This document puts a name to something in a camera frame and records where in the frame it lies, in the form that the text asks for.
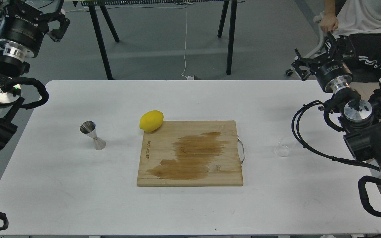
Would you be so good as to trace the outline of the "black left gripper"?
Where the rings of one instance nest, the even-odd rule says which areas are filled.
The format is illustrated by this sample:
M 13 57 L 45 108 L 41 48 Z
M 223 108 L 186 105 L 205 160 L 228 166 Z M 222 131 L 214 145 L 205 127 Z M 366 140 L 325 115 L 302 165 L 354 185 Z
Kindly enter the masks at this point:
M 12 0 L 0 0 L 0 10 L 3 10 L 3 18 L 0 24 L 0 47 L 4 48 L 8 42 L 15 42 L 26 48 L 26 57 L 35 58 L 40 50 L 44 35 L 48 32 L 48 23 L 59 22 L 58 29 L 52 29 L 47 35 L 54 41 L 59 42 L 67 31 L 70 20 L 65 16 L 65 10 L 42 15 L 42 20 L 36 18 L 41 11 L 30 5 L 10 5 Z

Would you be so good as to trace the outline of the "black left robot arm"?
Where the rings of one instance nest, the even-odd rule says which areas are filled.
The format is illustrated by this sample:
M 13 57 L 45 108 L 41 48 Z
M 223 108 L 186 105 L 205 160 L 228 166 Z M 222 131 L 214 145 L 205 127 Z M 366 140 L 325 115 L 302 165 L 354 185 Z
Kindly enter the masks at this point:
M 59 42 L 70 24 L 59 0 L 54 12 L 43 13 L 23 0 L 0 0 L 0 108 L 9 107 L 0 117 L 0 151 L 17 131 L 12 119 L 20 109 L 42 106 L 49 99 L 45 86 L 23 77 L 30 69 L 27 58 L 35 58 L 45 36 Z

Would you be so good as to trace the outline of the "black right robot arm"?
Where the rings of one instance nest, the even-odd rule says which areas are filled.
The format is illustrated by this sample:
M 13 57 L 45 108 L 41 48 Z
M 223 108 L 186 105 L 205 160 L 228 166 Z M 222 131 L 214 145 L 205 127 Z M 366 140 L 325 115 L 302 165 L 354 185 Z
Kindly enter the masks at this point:
M 292 134 L 303 148 L 317 155 L 343 164 L 375 169 L 381 173 L 381 96 L 373 94 L 369 100 L 363 100 L 350 87 L 353 74 L 345 62 L 354 58 L 356 51 L 348 36 L 335 38 L 328 32 L 323 40 L 329 42 L 330 47 L 315 57 L 302 57 L 295 49 L 292 68 L 302 81 L 307 80 L 310 75 L 315 76 L 321 89 L 333 96 L 325 102 L 315 100 L 304 104 L 292 118 Z M 343 139 L 353 159 L 326 155 L 303 139 L 299 130 L 300 120 L 308 109 L 315 106 L 323 113 L 324 121 L 330 128 L 345 133 Z M 362 206 L 371 215 L 381 218 L 381 212 L 376 211 L 369 202 L 365 187 L 368 182 L 381 186 L 380 178 L 363 176 L 359 179 L 358 190 Z

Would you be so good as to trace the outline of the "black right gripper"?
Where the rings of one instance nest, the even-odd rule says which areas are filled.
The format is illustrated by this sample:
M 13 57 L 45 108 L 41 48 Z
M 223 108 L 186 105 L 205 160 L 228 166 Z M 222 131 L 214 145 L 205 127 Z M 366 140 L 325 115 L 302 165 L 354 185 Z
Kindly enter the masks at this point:
M 350 87 L 353 74 L 342 60 L 354 59 L 356 51 L 348 36 L 335 38 L 331 32 L 328 32 L 325 39 L 326 63 L 322 63 L 321 59 L 303 58 L 295 48 L 296 57 L 292 63 L 292 69 L 302 81 L 306 81 L 313 74 L 323 92 L 337 93 L 343 88 Z M 308 73 L 308 70 L 302 70 L 301 66 L 310 69 L 311 73 Z

